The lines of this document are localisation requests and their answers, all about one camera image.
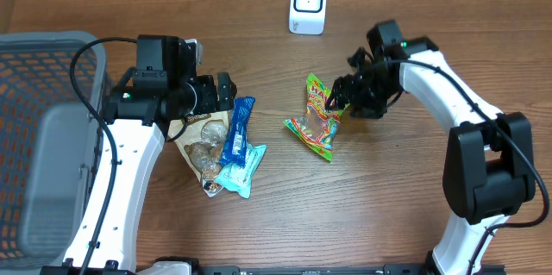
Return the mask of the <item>beige mushroom snack bag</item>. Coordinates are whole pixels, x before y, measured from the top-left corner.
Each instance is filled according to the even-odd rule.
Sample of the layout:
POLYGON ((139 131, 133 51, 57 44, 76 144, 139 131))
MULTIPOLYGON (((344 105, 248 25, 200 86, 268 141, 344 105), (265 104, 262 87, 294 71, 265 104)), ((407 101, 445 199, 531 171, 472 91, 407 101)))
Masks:
POLYGON ((188 116, 171 121, 168 130, 168 136, 174 138, 185 128, 174 142, 208 197, 215 196, 223 188, 215 179, 222 170, 219 160, 227 140, 230 118, 230 111, 188 116))

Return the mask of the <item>green gummy candy bag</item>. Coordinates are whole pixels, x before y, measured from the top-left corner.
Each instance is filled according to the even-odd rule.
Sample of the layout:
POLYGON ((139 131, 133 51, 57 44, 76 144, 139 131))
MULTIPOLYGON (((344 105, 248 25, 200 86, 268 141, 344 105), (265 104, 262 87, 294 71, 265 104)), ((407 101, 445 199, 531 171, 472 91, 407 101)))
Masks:
POLYGON ((325 103, 331 89, 311 73, 306 81, 305 116, 289 118, 283 124, 307 147, 327 161, 333 159, 332 142, 341 125, 342 110, 326 110, 325 103))

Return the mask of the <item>blue cookie packet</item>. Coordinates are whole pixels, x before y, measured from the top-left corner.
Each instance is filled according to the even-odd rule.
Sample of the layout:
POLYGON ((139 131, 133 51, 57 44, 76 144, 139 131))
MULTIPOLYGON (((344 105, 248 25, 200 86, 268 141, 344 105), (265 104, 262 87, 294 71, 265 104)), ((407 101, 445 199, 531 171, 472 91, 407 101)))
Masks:
POLYGON ((230 163, 244 167, 247 152, 248 121, 253 111, 254 97, 238 97, 232 110, 229 132, 221 152, 219 164, 226 166, 230 163))

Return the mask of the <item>teal snack packet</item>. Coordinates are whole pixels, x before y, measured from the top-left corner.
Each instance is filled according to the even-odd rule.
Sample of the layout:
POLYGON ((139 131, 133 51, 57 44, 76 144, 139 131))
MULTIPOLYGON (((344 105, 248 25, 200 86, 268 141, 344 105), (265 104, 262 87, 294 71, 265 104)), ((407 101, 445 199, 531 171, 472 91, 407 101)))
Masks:
POLYGON ((237 192, 242 198, 249 199, 254 174, 267 150, 266 145, 247 144, 245 166, 236 163, 226 165, 218 174, 215 183, 228 191, 237 192))

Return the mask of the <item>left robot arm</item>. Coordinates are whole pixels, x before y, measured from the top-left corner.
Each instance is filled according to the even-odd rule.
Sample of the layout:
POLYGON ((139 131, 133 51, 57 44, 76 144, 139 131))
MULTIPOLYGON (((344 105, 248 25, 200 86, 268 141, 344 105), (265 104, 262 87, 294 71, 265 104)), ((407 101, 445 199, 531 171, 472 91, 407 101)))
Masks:
POLYGON ((58 266, 43 274, 133 274, 137 232, 156 160, 171 122, 227 111, 237 93, 226 72, 197 74, 203 47, 196 39, 142 34, 133 39, 136 64, 101 108, 75 94, 103 131, 102 154, 78 231, 58 266))

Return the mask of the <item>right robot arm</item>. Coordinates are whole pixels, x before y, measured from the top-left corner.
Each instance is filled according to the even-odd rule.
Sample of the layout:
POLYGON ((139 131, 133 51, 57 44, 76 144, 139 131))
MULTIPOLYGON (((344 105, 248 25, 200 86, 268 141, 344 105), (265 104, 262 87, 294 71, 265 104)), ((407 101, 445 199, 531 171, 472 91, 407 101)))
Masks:
POLYGON ((534 221, 509 220, 536 192, 547 192, 534 167, 529 120, 487 103, 455 74, 432 40, 406 39, 394 20, 375 24, 367 42, 368 48, 348 58, 355 72, 336 79, 326 108, 349 107, 353 117, 380 119, 409 93, 448 136, 442 189, 451 216, 415 273, 503 273, 481 264, 494 235, 502 228, 536 226, 549 213, 545 206, 534 221))

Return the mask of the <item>grey plastic shopping basket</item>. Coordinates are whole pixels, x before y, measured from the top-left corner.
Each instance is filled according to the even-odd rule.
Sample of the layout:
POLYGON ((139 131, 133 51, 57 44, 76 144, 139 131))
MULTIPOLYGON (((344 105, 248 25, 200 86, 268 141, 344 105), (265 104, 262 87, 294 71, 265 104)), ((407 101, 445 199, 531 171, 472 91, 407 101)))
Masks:
POLYGON ((69 78, 83 31, 1 36, 1 272, 61 264, 97 169, 97 123, 69 78))

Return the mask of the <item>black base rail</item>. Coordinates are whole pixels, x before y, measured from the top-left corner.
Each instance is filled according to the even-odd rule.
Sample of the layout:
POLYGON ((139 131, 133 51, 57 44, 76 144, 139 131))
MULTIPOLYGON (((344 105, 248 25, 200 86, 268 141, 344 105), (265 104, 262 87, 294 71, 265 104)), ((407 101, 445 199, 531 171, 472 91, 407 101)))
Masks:
POLYGON ((137 272, 146 274, 191 275, 437 275, 429 263, 386 264, 370 267, 272 267, 243 268, 239 266, 206 266, 198 259, 166 256, 158 258, 149 268, 137 272))

